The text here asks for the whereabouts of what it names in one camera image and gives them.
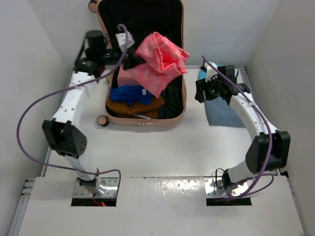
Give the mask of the blue shirt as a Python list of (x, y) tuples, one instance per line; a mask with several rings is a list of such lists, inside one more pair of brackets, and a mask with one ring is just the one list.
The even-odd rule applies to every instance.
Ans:
[(150, 105), (153, 95), (142, 86), (121, 86), (110, 89), (110, 99), (113, 102), (124, 102), (127, 105), (133, 105), (139, 102), (144, 105)]

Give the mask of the brown shorts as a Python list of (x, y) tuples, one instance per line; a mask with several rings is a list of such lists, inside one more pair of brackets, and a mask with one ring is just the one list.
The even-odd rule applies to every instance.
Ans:
[(106, 101), (106, 109), (108, 114), (118, 118), (140, 119), (157, 119), (159, 109), (165, 104), (162, 97), (153, 97), (150, 105), (144, 105), (134, 102), (133, 105), (127, 105), (124, 102), (113, 102), (110, 98)]

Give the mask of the pink toiletry box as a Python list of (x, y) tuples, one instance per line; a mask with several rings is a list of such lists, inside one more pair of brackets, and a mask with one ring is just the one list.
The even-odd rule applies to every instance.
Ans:
[(122, 86), (138, 86), (138, 81), (132, 75), (123, 70), (121, 67), (117, 76), (118, 87)]

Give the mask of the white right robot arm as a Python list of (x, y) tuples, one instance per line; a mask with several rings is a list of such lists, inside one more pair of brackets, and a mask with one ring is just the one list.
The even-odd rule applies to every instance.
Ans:
[(287, 165), (291, 136), (276, 128), (257, 107), (249, 87), (236, 82), (234, 66), (204, 63), (200, 67), (204, 77), (196, 84), (195, 100), (199, 103), (221, 98), (232, 108), (247, 129), (252, 143), (245, 160), (223, 171), (219, 188), (228, 189), (237, 182), (274, 171)]

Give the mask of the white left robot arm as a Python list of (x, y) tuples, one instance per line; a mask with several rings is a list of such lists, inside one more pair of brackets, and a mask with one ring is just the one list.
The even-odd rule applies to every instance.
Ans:
[(91, 193), (104, 190), (99, 170), (85, 154), (88, 140), (80, 131), (79, 123), (84, 106), (92, 94), (102, 73), (111, 74), (120, 64), (131, 58), (122, 52), (135, 42), (130, 32), (116, 34), (118, 47), (110, 49), (100, 30), (86, 32), (81, 49), (74, 62), (74, 68), (61, 106), (50, 120), (45, 120), (42, 130), (52, 150), (65, 158), (77, 173), (79, 185)]

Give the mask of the coral patterned garment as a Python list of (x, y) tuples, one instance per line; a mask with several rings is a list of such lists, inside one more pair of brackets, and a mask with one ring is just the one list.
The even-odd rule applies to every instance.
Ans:
[(175, 78), (187, 72), (185, 63), (190, 56), (158, 32), (149, 34), (135, 54), (144, 59), (145, 63), (128, 69), (127, 72), (155, 97), (159, 97)]

